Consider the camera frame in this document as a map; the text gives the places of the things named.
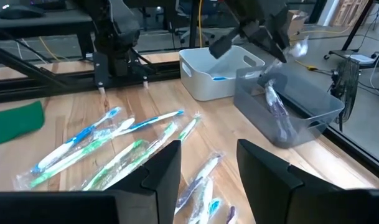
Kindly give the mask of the grey desk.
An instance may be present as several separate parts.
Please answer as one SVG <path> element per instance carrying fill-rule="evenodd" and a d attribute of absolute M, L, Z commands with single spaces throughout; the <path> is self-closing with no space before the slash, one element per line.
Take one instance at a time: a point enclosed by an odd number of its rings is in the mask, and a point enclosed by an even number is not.
<path fill-rule="evenodd" d="M 6 4 L 19 0 L 0 0 L 0 11 Z M 0 19 L 0 29 L 20 39 L 51 35 L 76 35 L 82 57 L 94 52 L 91 32 L 93 22 L 88 14 L 79 10 L 72 0 L 67 0 L 67 11 L 46 12 L 44 17 L 32 19 Z"/>

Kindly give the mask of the blue office chair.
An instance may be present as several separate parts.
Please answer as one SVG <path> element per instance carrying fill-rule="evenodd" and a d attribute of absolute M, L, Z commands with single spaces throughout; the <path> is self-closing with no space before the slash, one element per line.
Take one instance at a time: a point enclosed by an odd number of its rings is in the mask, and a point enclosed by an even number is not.
<path fill-rule="evenodd" d="M 176 34 L 180 34 L 180 43 L 183 44 L 185 39 L 189 39 L 189 47 L 195 46 L 195 36 L 199 37 L 201 46 L 208 45 L 209 39 L 214 39 L 215 34 L 206 28 L 201 28 L 204 20 L 215 15 L 218 12 L 217 2 L 214 0 L 175 0 L 175 11 L 180 17 L 186 17 L 189 20 L 189 26 L 186 31 L 181 28 L 177 29 Z"/>

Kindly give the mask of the cardboard box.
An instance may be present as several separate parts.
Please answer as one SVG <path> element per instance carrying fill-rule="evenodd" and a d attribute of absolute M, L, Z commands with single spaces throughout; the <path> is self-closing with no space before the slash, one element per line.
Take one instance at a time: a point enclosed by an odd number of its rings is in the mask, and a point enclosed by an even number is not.
<path fill-rule="evenodd" d="M 305 21 L 308 19 L 308 13 L 301 10 L 289 10 L 288 12 L 288 37 L 292 40 L 300 33 L 304 27 Z"/>

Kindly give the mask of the green flat mat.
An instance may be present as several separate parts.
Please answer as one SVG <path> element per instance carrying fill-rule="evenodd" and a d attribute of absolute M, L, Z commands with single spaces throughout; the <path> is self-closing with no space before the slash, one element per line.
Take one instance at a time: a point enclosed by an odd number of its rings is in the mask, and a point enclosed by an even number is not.
<path fill-rule="evenodd" d="M 0 111 L 0 144 L 40 129 L 45 122 L 42 103 Z"/>

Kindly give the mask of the black floor fan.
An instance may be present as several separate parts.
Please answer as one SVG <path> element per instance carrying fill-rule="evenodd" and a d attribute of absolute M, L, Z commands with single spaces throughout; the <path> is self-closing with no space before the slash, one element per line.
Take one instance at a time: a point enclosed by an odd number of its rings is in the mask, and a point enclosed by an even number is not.
<path fill-rule="evenodd" d="M 339 62 L 337 68 L 332 70 L 330 94 L 344 104 L 343 110 L 335 121 L 340 131 L 343 131 L 343 124 L 352 114 L 358 90 L 359 73 L 360 64 L 351 58 Z"/>

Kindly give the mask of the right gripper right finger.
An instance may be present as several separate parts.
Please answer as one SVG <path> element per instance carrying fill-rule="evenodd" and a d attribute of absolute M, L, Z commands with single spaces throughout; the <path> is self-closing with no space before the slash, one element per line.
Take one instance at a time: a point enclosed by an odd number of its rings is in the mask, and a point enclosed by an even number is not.
<path fill-rule="evenodd" d="M 236 159 L 256 224 L 379 224 L 379 189 L 342 189 L 246 139 Z"/>

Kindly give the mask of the black computer mouse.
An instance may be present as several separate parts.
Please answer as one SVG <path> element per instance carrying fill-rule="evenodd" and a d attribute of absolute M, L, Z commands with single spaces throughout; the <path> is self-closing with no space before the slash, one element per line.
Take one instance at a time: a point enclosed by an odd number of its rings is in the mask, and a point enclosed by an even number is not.
<path fill-rule="evenodd" d="M 22 5 L 22 4 L 6 4 L 0 10 L 0 19 L 30 19 L 43 17 L 45 11 L 41 8 Z"/>

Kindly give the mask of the black wheeled stand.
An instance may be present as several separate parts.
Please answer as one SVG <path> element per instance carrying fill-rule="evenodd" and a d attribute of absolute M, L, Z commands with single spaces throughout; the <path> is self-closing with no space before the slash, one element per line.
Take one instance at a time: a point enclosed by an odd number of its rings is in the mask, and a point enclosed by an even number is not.
<path fill-rule="evenodd" d="M 354 60 L 360 64 L 360 69 L 369 69 L 369 68 L 379 68 L 379 52 L 374 52 L 370 57 L 366 55 L 360 54 L 359 50 L 363 45 L 363 42 L 357 49 L 349 49 L 349 45 L 351 44 L 355 34 L 360 28 L 363 20 L 366 18 L 368 11 L 371 9 L 373 3 L 378 3 L 379 0 L 367 0 L 366 6 L 364 7 L 360 17 L 357 19 L 355 25 L 353 26 L 351 33 L 347 37 L 343 47 L 340 50 L 330 50 L 328 54 L 324 55 L 324 60 L 328 60 L 331 55 L 336 55 L 340 58 L 349 58 Z"/>

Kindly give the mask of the white plastic bin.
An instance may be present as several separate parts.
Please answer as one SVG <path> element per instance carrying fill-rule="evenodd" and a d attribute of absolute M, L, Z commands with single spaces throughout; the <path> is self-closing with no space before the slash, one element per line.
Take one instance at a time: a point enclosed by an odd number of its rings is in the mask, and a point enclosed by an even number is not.
<path fill-rule="evenodd" d="M 197 101 L 210 101 L 232 96 L 235 91 L 236 71 L 263 68 L 265 62 L 243 47 L 234 45 L 215 59 L 209 48 L 185 49 L 179 52 L 180 80 Z M 213 81 L 212 77 L 230 77 Z"/>

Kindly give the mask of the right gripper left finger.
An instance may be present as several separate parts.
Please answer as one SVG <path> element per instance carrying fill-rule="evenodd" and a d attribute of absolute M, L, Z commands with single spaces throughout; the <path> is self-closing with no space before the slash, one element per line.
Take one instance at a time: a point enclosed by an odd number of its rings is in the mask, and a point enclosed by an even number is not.
<path fill-rule="evenodd" d="M 0 192 L 0 224 L 173 224 L 180 168 L 174 140 L 105 191 Z"/>

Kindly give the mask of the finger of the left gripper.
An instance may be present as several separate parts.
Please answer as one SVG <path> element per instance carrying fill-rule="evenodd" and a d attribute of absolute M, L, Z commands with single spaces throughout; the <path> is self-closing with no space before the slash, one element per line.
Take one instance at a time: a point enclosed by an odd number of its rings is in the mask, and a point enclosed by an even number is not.
<path fill-rule="evenodd" d="M 250 36 L 250 42 L 280 62 L 287 62 L 284 51 L 288 47 L 288 35 L 284 32 L 270 32 L 267 29 L 259 29 Z"/>
<path fill-rule="evenodd" d="M 221 56 L 223 56 L 231 49 L 233 40 L 237 36 L 241 36 L 242 32 L 243 31 L 241 28 L 234 28 L 228 34 L 221 36 L 218 40 L 216 40 L 210 45 L 210 54 L 215 59 L 219 59 Z"/>

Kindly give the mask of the smoky transparent plastic bin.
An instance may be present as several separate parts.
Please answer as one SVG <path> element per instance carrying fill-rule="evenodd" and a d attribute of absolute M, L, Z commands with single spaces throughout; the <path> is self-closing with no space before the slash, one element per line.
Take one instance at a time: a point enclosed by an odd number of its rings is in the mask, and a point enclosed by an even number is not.
<path fill-rule="evenodd" d="M 270 72 L 274 89 L 289 113 L 297 135 L 290 143 L 277 142 L 278 125 L 268 109 L 261 68 L 236 71 L 234 105 L 276 147 L 287 149 L 318 138 L 343 110 L 344 104 L 308 80 L 278 68 Z"/>

